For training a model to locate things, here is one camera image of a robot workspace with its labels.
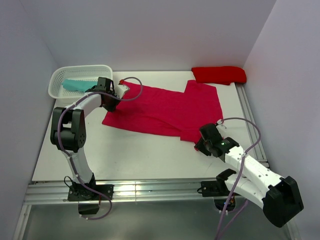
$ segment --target white wall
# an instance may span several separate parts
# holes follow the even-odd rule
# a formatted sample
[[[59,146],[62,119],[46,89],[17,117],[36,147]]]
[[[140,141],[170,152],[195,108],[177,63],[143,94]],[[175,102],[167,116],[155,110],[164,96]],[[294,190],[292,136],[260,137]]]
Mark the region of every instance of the white wall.
[[[11,239],[38,158],[57,68],[18,0],[0,1],[0,238]]]
[[[244,65],[270,165],[298,182],[305,240],[320,238],[319,11],[319,0],[277,0]]]
[[[62,66],[242,67],[276,0],[21,0]]]

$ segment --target white tabletop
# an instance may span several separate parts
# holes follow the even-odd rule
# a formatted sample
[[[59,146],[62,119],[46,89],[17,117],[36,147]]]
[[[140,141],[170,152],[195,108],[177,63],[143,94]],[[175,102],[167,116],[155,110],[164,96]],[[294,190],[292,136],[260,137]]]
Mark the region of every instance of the white tabletop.
[[[188,80],[195,79],[191,71],[114,72],[113,79],[139,78],[146,86],[183,92]],[[244,117],[236,86],[212,84],[216,87],[223,117]],[[56,101],[55,107],[65,107]],[[102,125],[106,110],[95,109],[85,119],[84,151],[88,165],[97,180],[146,180],[209,178],[229,168],[219,158],[205,156],[194,150],[191,142],[179,137],[159,136],[126,131]],[[246,124],[240,120],[225,122],[227,135],[243,146],[251,145]],[[51,120],[43,140],[33,174],[33,181],[61,181],[71,176],[67,160],[50,142]]]

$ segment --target red fabric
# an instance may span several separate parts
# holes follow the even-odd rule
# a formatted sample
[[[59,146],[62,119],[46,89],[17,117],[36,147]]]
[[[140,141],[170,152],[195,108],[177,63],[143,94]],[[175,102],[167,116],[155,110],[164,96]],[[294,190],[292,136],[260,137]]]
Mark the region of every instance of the red fabric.
[[[130,88],[125,99],[139,93],[140,85],[125,84]],[[144,86],[139,98],[121,102],[116,111],[106,114],[102,124],[196,143],[201,126],[222,118],[216,88],[189,80],[184,93]]]
[[[193,67],[191,70],[197,83],[229,85],[247,82],[245,70],[237,66]]]

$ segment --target teal cloth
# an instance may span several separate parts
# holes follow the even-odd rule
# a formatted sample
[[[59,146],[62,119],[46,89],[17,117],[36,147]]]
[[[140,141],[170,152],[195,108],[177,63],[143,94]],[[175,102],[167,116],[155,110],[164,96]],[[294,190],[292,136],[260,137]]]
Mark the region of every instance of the teal cloth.
[[[61,83],[63,88],[71,91],[71,92],[86,92],[88,89],[92,88],[93,86],[97,85],[97,81],[79,81],[79,80],[72,80],[72,79],[65,79]]]

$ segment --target white laundry basket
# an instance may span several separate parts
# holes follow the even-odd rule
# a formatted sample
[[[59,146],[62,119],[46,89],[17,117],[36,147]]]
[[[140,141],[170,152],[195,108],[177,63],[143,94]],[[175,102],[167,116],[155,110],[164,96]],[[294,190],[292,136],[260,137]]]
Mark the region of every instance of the white laundry basket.
[[[85,93],[68,91],[62,86],[65,79],[77,81],[98,81],[98,77],[113,79],[112,69],[107,65],[65,66],[56,70],[50,79],[48,93],[64,103],[73,103]]]

